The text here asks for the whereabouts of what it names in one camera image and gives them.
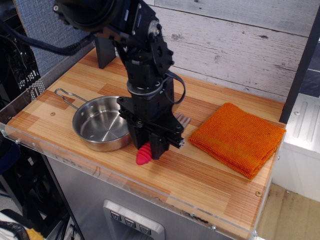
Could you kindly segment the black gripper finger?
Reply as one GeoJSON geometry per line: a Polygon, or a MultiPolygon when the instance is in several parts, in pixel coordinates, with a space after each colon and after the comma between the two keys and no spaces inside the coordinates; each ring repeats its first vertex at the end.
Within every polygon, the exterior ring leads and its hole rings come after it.
{"type": "Polygon", "coordinates": [[[153,160],[159,160],[161,155],[168,151],[170,147],[170,144],[163,137],[154,133],[149,135],[149,143],[153,160]]]}
{"type": "Polygon", "coordinates": [[[133,124],[128,123],[128,130],[132,139],[134,146],[137,149],[140,149],[144,144],[148,143],[149,140],[149,132],[147,130],[148,124],[133,124]]]}

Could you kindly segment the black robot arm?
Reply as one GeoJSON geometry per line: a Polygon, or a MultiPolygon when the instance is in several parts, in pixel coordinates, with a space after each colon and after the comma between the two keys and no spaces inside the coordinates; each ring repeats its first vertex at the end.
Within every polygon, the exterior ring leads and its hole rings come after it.
{"type": "Polygon", "coordinates": [[[157,160],[170,146],[184,143],[184,127],[174,117],[173,52],[162,35],[156,13],[142,0],[57,0],[54,12],[65,24],[110,40],[127,71],[130,97],[120,97],[136,148],[150,145],[157,160]]]}

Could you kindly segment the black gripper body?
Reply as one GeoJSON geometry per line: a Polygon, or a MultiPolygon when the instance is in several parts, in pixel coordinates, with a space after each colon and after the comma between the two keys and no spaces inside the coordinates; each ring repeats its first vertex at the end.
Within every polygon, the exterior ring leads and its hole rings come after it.
{"type": "Polygon", "coordinates": [[[173,114],[173,107],[180,104],[186,95],[183,91],[179,100],[175,100],[174,81],[177,80],[186,89],[180,77],[165,77],[156,82],[152,88],[136,88],[127,83],[130,97],[121,96],[117,99],[120,105],[120,116],[127,123],[148,124],[147,131],[163,137],[169,146],[181,148],[184,145],[182,133],[184,128],[173,114]]]}

